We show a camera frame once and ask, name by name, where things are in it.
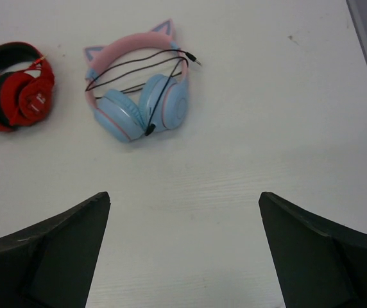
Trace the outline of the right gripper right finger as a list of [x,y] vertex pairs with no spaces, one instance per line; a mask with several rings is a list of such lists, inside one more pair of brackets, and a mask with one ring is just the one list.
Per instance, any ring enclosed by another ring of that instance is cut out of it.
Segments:
[[367,234],[272,192],[259,208],[286,307],[367,307]]

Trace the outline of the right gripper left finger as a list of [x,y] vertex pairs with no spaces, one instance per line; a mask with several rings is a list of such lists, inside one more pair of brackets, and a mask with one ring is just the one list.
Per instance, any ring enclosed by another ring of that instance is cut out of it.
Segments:
[[0,237],[0,307],[85,307],[109,212],[99,192]]

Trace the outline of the pink blue cat-ear headphones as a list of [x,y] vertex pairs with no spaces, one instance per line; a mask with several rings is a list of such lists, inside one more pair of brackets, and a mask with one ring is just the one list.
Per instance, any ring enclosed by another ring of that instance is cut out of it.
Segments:
[[[151,30],[122,37],[107,46],[83,50],[88,70],[85,97],[96,121],[121,142],[131,142],[154,132],[178,128],[189,104],[189,62],[196,57],[182,50],[174,40],[175,25],[168,19]],[[124,90],[109,89],[101,97],[94,89],[99,79],[118,67],[116,60],[140,49],[175,53],[176,66],[169,75],[155,74],[147,82]]]

